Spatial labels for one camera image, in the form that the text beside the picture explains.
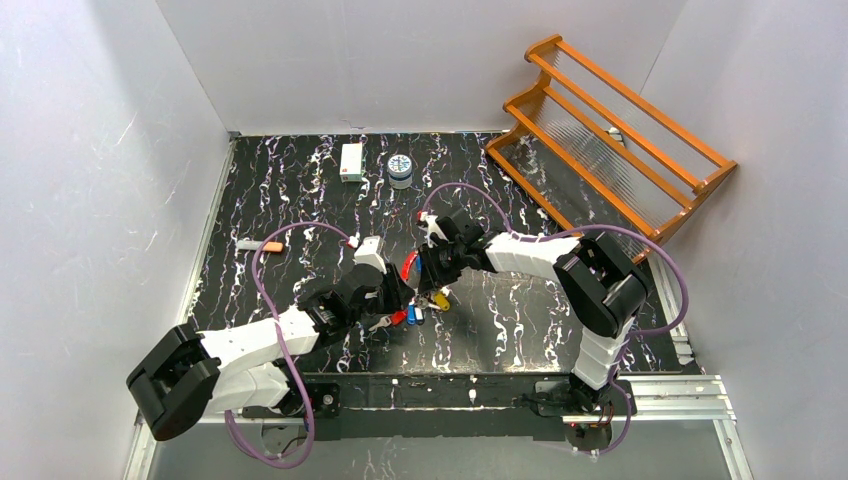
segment small white box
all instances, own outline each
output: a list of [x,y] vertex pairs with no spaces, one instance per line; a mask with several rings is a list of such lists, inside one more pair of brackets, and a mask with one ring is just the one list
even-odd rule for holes
[[342,145],[342,161],[339,164],[339,175],[343,182],[362,181],[362,144],[346,143]]

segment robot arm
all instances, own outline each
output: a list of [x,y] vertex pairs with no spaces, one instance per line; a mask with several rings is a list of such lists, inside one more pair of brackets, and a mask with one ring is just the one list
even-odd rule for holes
[[[362,315],[394,313],[415,292],[382,256],[383,241],[368,237],[354,267],[280,314],[291,355],[303,355],[342,338]],[[283,354],[273,318],[237,328],[194,332],[171,329],[127,378],[127,387],[156,440],[176,437],[204,415],[246,406],[276,407],[289,392],[274,362]]]
[[[614,240],[600,234],[526,242],[510,233],[485,232],[464,210],[446,217],[422,215],[419,223],[428,238],[417,252],[417,291],[385,261],[382,239],[366,238],[354,253],[354,267],[335,285],[280,315],[289,352],[302,355],[330,345],[363,315],[405,310],[416,294],[454,283],[465,268],[520,272],[558,282],[567,293],[583,323],[583,339],[561,400],[572,408],[594,409],[648,291],[647,279]],[[130,374],[127,386],[154,438],[168,440],[204,414],[280,405],[290,389],[274,364],[281,357],[274,319],[210,332],[180,325]]]
[[455,282],[470,267],[518,272],[559,283],[583,324],[580,354],[564,400],[590,411],[608,386],[627,333],[648,295],[648,280],[607,233],[545,242],[486,234],[464,210],[422,213],[428,243],[419,249],[420,290]]

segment marker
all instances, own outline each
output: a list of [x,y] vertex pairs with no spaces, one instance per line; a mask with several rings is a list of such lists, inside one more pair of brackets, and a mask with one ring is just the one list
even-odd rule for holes
[[[259,245],[262,245],[262,242],[257,240],[239,240],[236,242],[236,250],[259,250]],[[262,249],[263,252],[268,253],[280,253],[283,251],[283,244],[280,242],[268,242],[265,244],[265,248]]]

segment wooden rack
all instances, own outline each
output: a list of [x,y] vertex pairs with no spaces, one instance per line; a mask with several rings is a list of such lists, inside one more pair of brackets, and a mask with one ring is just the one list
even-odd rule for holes
[[[556,59],[558,55],[563,54],[586,69],[632,105],[638,107],[639,110],[647,114],[653,121],[656,121],[669,132],[673,133],[686,146],[694,149],[700,156],[703,156],[703,158],[717,168],[705,178],[697,178],[693,173],[687,171],[673,158],[660,150],[649,138],[646,138],[646,135],[623,121],[611,109],[590,96],[573,79],[570,79],[560,71],[556,66],[557,62],[555,60],[552,61],[552,59]],[[694,135],[687,132],[683,127],[657,110],[656,107],[646,102],[612,75],[563,42],[561,36],[554,35],[532,45],[525,53],[524,58],[539,67],[539,77],[529,89],[504,103],[504,110],[515,117],[516,124],[508,133],[489,142],[486,146],[486,151],[563,228],[572,228],[572,224],[522,176],[514,164],[504,157],[501,153],[504,147],[520,141],[526,135],[535,136],[557,157],[565,162],[565,164],[573,169],[574,172],[582,177],[607,202],[613,205],[633,227],[659,244],[665,243],[691,216],[692,212],[704,203],[707,197],[715,191],[716,187],[736,168],[736,162],[725,159]],[[554,88],[551,82],[556,82],[555,86],[558,85],[557,88]],[[563,87],[565,91],[570,92],[573,97],[576,97],[584,104],[583,108],[579,108],[577,105],[569,102],[560,93],[563,91]],[[640,174],[647,177],[669,199],[678,204],[680,206],[679,213],[659,225],[651,224],[651,222],[639,215],[632,206],[628,205],[628,202],[623,201],[616,195],[609,185],[594,175],[590,171],[590,168],[587,168],[587,166],[575,159],[573,155],[569,154],[566,148],[563,148],[564,140],[562,139],[562,134],[559,134],[559,139],[555,139],[557,134],[547,131],[543,126],[533,121],[536,113],[542,108],[543,102],[546,105],[550,105],[551,101],[558,108],[562,108],[574,119],[583,124],[594,136],[612,149],[617,156],[629,163]],[[644,150],[644,152],[647,152],[651,158],[656,160],[656,165],[659,168],[650,167],[613,139],[601,126],[589,118],[585,113],[586,111],[593,111],[610,125],[616,127],[625,139]],[[672,176],[679,179],[679,182],[675,183],[685,185],[683,190],[675,187],[669,181],[669,178],[672,178]],[[691,189],[690,194],[684,193],[687,189]],[[636,259],[644,259],[646,253],[642,252]]]

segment floor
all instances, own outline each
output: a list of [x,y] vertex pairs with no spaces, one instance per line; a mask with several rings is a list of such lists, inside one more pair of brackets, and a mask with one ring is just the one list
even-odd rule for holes
[[[428,192],[445,182],[468,182],[488,191],[507,211],[513,227],[527,233],[558,230],[544,212],[484,154],[490,133],[242,137],[224,187],[211,241],[197,283],[189,322],[199,330],[244,325],[269,311],[250,278],[250,256],[235,249],[238,239],[261,240],[280,226],[321,220],[360,237],[381,235],[385,251],[400,264],[423,241],[413,225]],[[341,183],[338,159],[345,143],[365,144],[367,181]],[[395,153],[412,157],[412,187],[388,185],[385,165]],[[579,179],[565,200],[584,212],[575,224],[620,222]],[[474,192],[448,189],[434,201],[436,213],[467,206],[492,227],[493,209]],[[291,232],[283,255],[269,256],[264,278],[280,310],[302,295],[338,279],[350,268],[350,254],[334,234]],[[358,325],[341,343],[302,356],[304,372],[475,373],[561,372],[572,368],[580,343],[580,323],[571,315],[561,287],[517,274],[463,274],[454,285],[452,308],[430,313],[421,326],[369,333]],[[664,325],[656,292],[638,325]],[[625,356],[631,371],[679,371],[669,336],[632,343]]]
[[[242,428],[245,435],[258,444],[261,427],[250,424],[243,425]],[[283,445],[271,444],[268,448],[278,450]],[[597,463],[584,455],[563,453],[544,445],[550,444],[521,437],[344,439],[316,442],[309,459],[303,465],[280,472],[242,455],[233,447],[224,425],[201,424],[178,438],[157,445],[149,478],[731,478],[715,427],[710,420],[633,422],[627,440],[614,454],[602,456]]]

